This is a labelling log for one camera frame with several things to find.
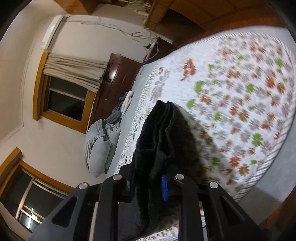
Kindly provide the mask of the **black pants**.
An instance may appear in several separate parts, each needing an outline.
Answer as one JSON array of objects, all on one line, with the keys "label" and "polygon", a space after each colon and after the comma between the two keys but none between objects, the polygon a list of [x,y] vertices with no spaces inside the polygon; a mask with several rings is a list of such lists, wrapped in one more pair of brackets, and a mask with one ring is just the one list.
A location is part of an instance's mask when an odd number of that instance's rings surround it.
[{"label": "black pants", "polygon": [[196,183],[206,182],[197,142],[189,124],[168,101],[158,100],[137,139],[129,172],[135,188],[133,200],[118,209],[118,239],[135,240],[163,226],[177,208],[175,199],[164,201],[162,177],[182,174]]}]

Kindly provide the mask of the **grey pillow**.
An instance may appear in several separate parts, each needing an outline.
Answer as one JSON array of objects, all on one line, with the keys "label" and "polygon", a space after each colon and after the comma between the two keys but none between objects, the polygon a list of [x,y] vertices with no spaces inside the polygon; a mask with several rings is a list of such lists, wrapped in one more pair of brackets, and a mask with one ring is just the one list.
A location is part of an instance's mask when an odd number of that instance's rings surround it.
[{"label": "grey pillow", "polygon": [[103,137],[98,138],[92,146],[89,157],[89,173],[95,178],[106,171],[106,162],[110,151],[110,141]]}]

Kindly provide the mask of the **grey folded duvet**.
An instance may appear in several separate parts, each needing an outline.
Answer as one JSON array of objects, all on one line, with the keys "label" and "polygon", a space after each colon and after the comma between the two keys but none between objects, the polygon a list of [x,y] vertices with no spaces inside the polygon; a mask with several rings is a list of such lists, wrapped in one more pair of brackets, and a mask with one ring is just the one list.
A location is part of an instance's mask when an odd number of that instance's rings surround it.
[{"label": "grey folded duvet", "polygon": [[84,162],[93,177],[107,173],[114,157],[120,135],[119,123],[111,124],[103,119],[96,121],[86,133]]}]

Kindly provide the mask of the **dark grey white blanket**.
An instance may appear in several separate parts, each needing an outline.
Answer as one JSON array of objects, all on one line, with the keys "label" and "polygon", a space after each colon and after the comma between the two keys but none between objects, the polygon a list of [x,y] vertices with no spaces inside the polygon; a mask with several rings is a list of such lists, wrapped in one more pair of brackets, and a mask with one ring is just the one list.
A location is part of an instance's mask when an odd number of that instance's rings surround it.
[{"label": "dark grey white blanket", "polygon": [[132,97],[132,90],[126,92],[124,96],[120,97],[117,105],[112,110],[110,116],[106,119],[106,121],[113,125],[120,122],[132,102]]}]

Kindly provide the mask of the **floral quilted bedspread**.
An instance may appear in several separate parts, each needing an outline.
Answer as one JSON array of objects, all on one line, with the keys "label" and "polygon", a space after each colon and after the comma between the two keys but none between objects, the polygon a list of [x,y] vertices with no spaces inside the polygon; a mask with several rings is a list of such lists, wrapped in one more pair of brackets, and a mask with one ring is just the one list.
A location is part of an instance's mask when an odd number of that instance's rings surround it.
[{"label": "floral quilted bedspread", "polygon": [[172,102],[197,142],[206,182],[168,178],[177,208],[164,225],[135,240],[263,239],[239,201],[273,163],[295,116],[295,57],[281,40],[230,33],[186,45],[158,60],[144,82],[118,161],[126,201],[129,172],[142,127],[156,102]]}]

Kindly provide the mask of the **dark wooden headboard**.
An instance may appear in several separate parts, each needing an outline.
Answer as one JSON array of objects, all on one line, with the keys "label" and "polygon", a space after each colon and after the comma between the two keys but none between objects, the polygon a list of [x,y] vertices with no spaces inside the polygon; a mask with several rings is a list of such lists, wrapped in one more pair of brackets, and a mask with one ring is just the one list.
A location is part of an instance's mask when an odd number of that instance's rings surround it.
[{"label": "dark wooden headboard", "polygon": [[89,125],[106,119],[117,105],[119,98],[131,90],[142,64],[130,58],[112,53],[104,73],[102,84],[97,92],[90,116]]}]

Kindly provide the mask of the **wooden framed rear window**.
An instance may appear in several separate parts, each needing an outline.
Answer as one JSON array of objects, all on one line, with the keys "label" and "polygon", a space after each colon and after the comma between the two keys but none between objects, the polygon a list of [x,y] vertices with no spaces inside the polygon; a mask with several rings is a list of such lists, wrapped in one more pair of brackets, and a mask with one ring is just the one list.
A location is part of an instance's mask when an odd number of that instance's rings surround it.
[{"label": "wooden framed rear window", "polygon": [[48,59],[44,52],[38,66],[32,118],[47,118],[72,130],[86,133],[96,93],[58,77],[44,74]]}]

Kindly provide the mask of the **beige curtain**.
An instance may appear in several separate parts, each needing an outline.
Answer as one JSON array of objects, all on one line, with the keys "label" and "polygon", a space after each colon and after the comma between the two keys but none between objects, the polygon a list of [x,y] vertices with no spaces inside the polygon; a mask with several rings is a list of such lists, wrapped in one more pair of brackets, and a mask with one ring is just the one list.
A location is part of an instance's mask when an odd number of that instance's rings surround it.
[{"label": "beige curtain", "polygon": [[73,56],[49,54],[43,69],[48,76],[60,78],[98,92],[108,62]]}]

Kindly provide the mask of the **wooden framed side window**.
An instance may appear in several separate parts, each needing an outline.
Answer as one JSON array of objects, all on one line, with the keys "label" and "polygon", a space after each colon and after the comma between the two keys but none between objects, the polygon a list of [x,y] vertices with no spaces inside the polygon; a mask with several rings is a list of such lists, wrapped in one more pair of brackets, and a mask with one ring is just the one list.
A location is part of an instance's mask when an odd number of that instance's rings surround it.
[{"label": "wooden framed side window", "polygon": [[1,164],[1,218],[17,240],[28,240],[72,190],[31,167],[14,148]]}]

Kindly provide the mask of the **dark wooden nightstand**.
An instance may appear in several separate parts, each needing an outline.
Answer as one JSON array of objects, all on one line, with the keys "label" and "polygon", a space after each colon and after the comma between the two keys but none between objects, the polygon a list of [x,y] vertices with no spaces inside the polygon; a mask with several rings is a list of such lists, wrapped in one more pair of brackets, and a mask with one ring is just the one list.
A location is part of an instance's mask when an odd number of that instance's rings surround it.
[{"label": "dark wooden nightstand", "polygon": [[152,63],[154,61],[157,61],[171,52],[177,50],[177,47],[166,40],[158,37],[158,39],[155,40],[154,45],[147,55],[146,59],[144,60],[145,64]]}]

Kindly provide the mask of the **white air conditioner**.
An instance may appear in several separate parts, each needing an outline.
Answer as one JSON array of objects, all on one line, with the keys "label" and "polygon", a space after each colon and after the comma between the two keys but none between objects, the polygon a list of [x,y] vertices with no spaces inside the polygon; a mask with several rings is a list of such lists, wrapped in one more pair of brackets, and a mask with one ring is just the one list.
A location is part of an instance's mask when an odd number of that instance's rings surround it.
[{"label": "white air conditioner", "polygon": [[43,51],[49,49],[51,42],[54,39],[55,33],[57,32],[63,20],[64,20],[64,15],[56,15],[51,21],[51,23],[49,24],[47,31],[44,34],[43,40],[41,42],[41,49]]}]

